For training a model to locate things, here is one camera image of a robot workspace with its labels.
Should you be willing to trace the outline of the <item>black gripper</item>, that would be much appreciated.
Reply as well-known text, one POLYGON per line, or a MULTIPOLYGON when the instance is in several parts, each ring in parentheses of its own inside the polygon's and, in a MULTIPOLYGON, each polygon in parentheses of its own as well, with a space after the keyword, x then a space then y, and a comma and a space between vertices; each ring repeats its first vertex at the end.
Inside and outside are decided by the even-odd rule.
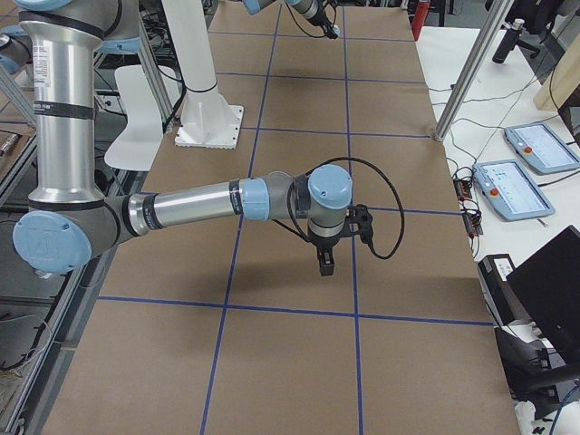
POLYGON ((341 237, 334 235, 322 237, 316 234, 309 235, 310 242, 316 248, 316 255, 321 276, 332 276, 334 274, 334 247, 339 243, 341 237))
POLYGON ((324 32, 334 31, 334 24, 329 20, 326 14, 316 15, 316 25, 321 27, 324 32))

